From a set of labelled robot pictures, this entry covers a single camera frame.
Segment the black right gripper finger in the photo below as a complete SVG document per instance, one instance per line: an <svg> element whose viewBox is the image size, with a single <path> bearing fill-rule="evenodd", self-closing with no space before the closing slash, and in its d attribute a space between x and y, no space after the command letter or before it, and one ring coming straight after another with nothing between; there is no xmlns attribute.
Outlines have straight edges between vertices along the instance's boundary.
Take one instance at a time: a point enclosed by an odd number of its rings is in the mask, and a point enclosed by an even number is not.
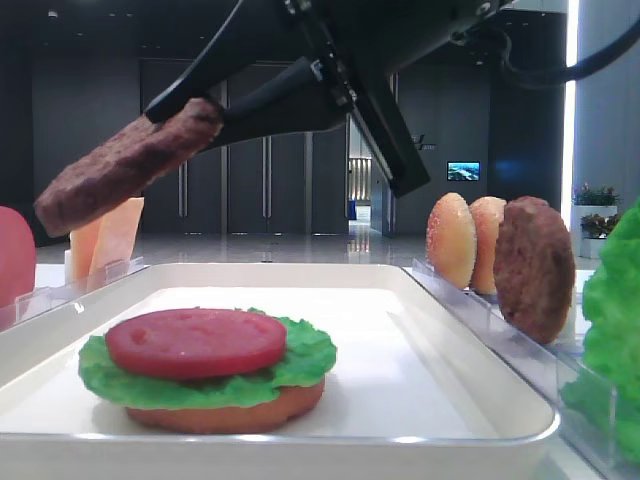
<svg viewBox="0 0 640 480"><path fill-rule="evenodd" d="M345 121L348 94L317 61L301 57L222 111L213 149L260 137L324 131Z"/></svg>

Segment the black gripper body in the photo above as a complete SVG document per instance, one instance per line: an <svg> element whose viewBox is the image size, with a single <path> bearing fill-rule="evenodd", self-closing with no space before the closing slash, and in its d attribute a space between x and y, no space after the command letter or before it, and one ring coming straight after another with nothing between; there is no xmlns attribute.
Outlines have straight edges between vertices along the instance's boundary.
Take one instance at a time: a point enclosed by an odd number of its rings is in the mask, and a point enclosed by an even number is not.
<svg viewBox="0 0 640 480"><path fill-rule="evenodd" d="M301 35L281 131L331 128L350 113L397 197L430 176L388 80L497 13L502 1L285 1Z"/></svg>

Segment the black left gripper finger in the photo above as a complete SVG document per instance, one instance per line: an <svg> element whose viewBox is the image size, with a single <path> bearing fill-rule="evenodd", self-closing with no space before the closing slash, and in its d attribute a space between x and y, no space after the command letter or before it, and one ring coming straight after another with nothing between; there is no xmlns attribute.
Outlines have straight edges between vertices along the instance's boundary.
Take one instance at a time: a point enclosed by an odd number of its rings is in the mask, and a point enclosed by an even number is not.
<svg viewBox="0 0 640 480"><path fill-rule="evenodd" d="M265 111L317 81L313 55L323 55L330 39L322 1L238 1L191 65L144 110L153 123L164 122L186 103L205 97L219 82L240 72L279 44L301 35L303 54L283 76L265 84L230 112L232 117Z"/></svg>

